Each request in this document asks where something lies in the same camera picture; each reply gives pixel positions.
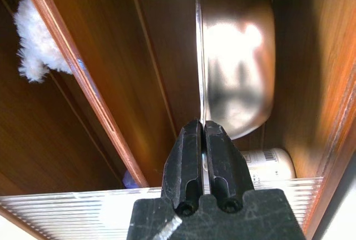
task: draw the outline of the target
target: ribbed white surface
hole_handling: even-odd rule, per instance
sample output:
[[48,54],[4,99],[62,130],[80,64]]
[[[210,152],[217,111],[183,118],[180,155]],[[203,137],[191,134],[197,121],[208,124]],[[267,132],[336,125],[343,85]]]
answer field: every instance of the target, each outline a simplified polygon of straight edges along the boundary
[[[280,188],[301,226],[308,217],[322,178],[254,183],[255,189]],[[134,201],[157,198],[161,188],[37,194],[0,197],[0,206],[48,239],[126,239]]]

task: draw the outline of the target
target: wooden cabinet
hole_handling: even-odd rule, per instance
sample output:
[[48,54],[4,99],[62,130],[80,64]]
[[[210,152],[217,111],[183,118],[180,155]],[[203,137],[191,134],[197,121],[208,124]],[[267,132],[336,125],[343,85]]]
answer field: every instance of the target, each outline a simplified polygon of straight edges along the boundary
[[0,195],[122,188],[125,167],[75,79],[19,76],[17,2],[0,4]]

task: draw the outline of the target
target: purple object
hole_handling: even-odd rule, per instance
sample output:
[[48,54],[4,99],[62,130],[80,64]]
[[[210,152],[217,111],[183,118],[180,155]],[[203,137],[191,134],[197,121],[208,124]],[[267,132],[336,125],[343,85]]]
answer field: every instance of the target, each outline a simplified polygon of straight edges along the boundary
[[123,182],[123,185],[127,189],[139,188],[139,186],[135,183],[135,180],[133,179],[133,177],[131,176],[129,171],[125,172],[125,175],[123,176],[122,182]]

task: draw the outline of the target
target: plastic container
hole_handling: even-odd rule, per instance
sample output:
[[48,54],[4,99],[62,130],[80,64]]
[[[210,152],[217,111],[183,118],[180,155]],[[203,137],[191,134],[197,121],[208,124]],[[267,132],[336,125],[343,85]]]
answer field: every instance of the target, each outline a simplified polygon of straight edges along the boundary
[[122,182],[123,182],[123,185],[127,189],[139,188],[139,186],[136,184],[135,180],[133,179],[133,177],[131,176],[129,171],[125,172],[125,175],[123,176]]
[[283,149],[241,151],[241,154],[247,162],[253,182],[295,178],[293,163]]

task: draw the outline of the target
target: white bottle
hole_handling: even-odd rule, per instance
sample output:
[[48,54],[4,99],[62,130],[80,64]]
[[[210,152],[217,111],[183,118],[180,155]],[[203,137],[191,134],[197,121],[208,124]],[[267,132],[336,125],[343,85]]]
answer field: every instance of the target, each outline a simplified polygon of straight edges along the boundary
[[293,163],[283,149],[241,151],[241,154],[247,162],[253,182],[295,178]]

